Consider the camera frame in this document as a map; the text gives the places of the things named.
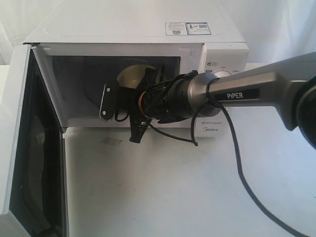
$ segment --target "orange ring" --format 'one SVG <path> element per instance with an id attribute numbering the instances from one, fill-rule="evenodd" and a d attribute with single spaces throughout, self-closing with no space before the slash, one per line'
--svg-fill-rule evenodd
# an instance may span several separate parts
<path id="1" fill-rule="evenodd" d="M 143 116 L 145 116 L 145 117 L 148 118 L 148 116 L 144 113 L 144 111 L 143 111 L 143 109 L 142 109 L 142 99 L 143 99 L 143 96 L 145 95 L 145 93 L 146 93 L 146 91 L 144 91 L 144 92 L 139 96 L 139 98 L 138 98 L 138 109 L 139 109 L 140 113 L 141 113 Z"/>

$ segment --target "warning label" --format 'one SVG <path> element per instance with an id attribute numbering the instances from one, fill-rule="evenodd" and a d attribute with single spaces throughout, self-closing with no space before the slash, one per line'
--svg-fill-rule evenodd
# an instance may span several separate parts
<path id="1" fill-rule="evenodd" d="M 187 29 L 189 35 L 210 35 L 207 22 L 187 22 Z"/>
<path id="2" fill-rule="evenodd" d="M 187 36 L 187 27 L 185 22 L 168 22 L 166 23 L 167 36 Z"/>

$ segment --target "button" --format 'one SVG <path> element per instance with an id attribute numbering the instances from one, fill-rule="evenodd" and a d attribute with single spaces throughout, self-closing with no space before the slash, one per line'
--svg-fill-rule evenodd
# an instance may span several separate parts
<path id="1" fill-rule="evenodd" d="M 227 71 L 218 71 L 216 73 L 214 73 L 215 76 L 217 76 L 218 78 L 223 78 L 223 77 L 228 77 L 231 74 Z"/>

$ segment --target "microwave door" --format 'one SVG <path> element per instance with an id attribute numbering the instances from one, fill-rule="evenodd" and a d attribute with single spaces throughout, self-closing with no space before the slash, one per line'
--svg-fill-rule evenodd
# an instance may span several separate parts
<path id="1" fill-rule="evenodd" d="M 65 237 L 68 234 L 62 128 L 31 49 L 25 70 L 9 210 L 30 236 Z"/>

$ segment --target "white microwave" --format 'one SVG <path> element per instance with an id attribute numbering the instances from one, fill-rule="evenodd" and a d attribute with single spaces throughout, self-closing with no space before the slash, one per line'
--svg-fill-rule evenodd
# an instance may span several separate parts
<path id="1" fill-rule="evenodd" d="M 71 235 L 63 133 L 128 126 L 99 119 L 108 78 L 136 64 L 163 64 L 168 78 L 244 70 L 248 47 L 223 7 L 195 5 L 65 0 L 15 48 L 0 106 L 1 236 Z"/>

